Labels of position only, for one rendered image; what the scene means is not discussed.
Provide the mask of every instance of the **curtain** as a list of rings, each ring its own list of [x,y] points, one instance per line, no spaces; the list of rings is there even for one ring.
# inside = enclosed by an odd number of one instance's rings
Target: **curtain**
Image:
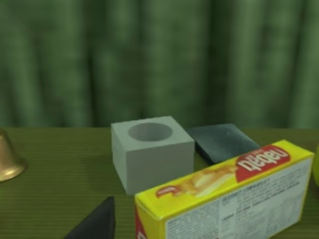
[[[2,0],[0,126],[319,127],[318,0]]]

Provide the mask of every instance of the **gold bell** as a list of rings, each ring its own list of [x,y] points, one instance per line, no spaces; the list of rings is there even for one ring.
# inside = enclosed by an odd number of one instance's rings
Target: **gold bell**
[[[0,129],[0,182],[16,177],[26,166],[26,161],[15,152],[5,131]]]

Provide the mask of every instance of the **circular hole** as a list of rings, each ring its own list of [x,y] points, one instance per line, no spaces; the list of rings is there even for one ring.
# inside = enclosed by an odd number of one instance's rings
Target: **circular hole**
[[[170,127],[161,123],[142,123],[129,129],[129,136],[139,141],[161,141],[172,133]]]

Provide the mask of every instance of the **wooden table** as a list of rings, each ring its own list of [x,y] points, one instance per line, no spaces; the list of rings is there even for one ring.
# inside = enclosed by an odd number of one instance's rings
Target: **wooden table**
[[[61,239],[107,196],[116,199],[116,238],[134,238],[133,197],[112,165],[108,128],[8,128],[29,162],[20,176],[0,183],[0,239]],[[287,139],[314,151],[319,130],[246,129],[261,145]],[[206,164],[198,156],[195,169]],[[313,183],[302,221],[276,239],[319,238],[319,194]]]

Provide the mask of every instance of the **black flat object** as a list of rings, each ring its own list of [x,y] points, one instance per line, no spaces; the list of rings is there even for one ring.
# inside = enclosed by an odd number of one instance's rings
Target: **black flat object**
[[[194,127],[186,131],[195,140],[197,153],[209,165],[260,148],[232,123]]]
[[[64,239],[114,239],[115,203],[109,197],[81,221]]]

